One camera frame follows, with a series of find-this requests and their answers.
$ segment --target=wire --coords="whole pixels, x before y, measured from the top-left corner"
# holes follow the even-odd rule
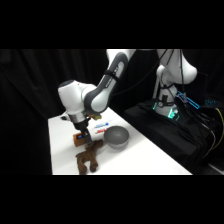
[[[210,130],[210,132],[212,133],[213,137],[214,137],[214,142],[212,144],[212,147],[209,149],[209,151],[207,152],[207,154],[203,157],[203,159],[213,150],[213,147],[216,143],[216,137],[213,131]]]
[[[183,72],[183,61],[182,61],[182,49],[180,49],[180,69],[181,69],[181,76],[182,76],[182,90],[183,90],[183,96],[184,96],[184,102],[186,103],[186,93],[185,93],[185,87],[184,87],[184,72]]]
[[[119,92],[119,93],[116,93],[114,94],[113,96],[117,96],[117,95],[120,95],[120,94],[123,94],[125,92],[128,92],[129,90],[131,89],[134,89],[136,86],[138,86],[141,82],[143,82],[150,74],[151,72],[154,70],[154,68],[157,66],[157,64],[161,61],[161,59],[164,57],[164,55],[166,54],[166,52],[168,51],[168,49],[166,49],[163,53],[163,55],[160,57],[160,59],[156,62],[156,64],[153,66],[153,68],[147,73],[147,75],[142,79],[140,80],[138,83],[136,83],[134,86],[130,87],[129,89],[126,89],[122,92]]]
[[[220,145],[220,143],[222,142],[223,137],[224,137],[224,119],[223,119],[221,111],[218,108],[216,108],[216,110],[218,111],[218,113],[219,113],[219,115],[221,117],[221,120],[222,120],[223,132],[222,132],[222,137],[221,137],[220,141],[218,142],[218,144],[212,150],[216,149]]]

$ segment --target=black background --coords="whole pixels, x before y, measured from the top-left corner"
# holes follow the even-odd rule
[[[208,93],[224,96],[224,49],[184,49],[199,72],[208,74]],[[138,51],[130,61],[119,91],[153,67],[156,51]],[[1,49],[1,173],[52,174],[48,119],[64,112],[58,86],[75,79],[98,85],[108,59],[106,49]],[[152,98],[156,69],[138,87],[112,99],[110,107],[123,112]]]

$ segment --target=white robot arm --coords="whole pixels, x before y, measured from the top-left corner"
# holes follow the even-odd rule
[[[64,82],[59,86],[59,96],[62,104],[66,108],[69,120],[74,124],[77,130],[82,131],[87,144],[92,143],[91,136],[87,129],[87,115],[99,115],[108,108],[117,83],[122,79],[128,67],[128,63],[136,50],[137,49],[108,49],[107,57],[109,59],[109,66],[97,87],[79,83],[74,80]],[[157,49],[159,57],[166,51],[157,71],[162,89],[159,101],[155,106],[155,111],[163,116],[168,116],[170,111],[175,107],[173,97],[170,94],[170,91],[173,96],[177,93],[173,83],[180,84],[183,81],[184,84],[188,84],[192,82],[197,75],[197,70],[186,61],[178,50],[179,49]],[[182,80],[181,60],[183,62],[184,80]]]
[[[135,51],[136,49],[108,49],[109,67],[97,87],[74,80],[64,82],[59,86],[58,92],[66,108],[67,118],[77,130],[81,130],[87,145],[92,144],[87,129],[87,115],[99,115],[108,108],[117,83],[124,75]]]

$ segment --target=white table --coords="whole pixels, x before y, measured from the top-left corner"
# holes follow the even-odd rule
[[[126,128],[130,140],[123,150],[115,150],[105,144],[97,151],[97,172],[88,172],[88,175],[191,175],[109,108],[102,114],[101,120],[90,121],[88,129],[94,141],[103,139],[104,134],[95,134],[94,127],[104,122],[108,122],[109,127],[119,125]],[[53,175],[79,175],[75,156],[85,149],[84,146],[75,147],[73,135],[80,131],[71,122],[62,121],[60,117],[49,119],[48,125]]]

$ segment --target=gray bowl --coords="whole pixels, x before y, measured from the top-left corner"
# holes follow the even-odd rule
[[[125,147],[129,140],[129,132],[120,126],[108,128],[104,133],[105,142],[113,149]]]

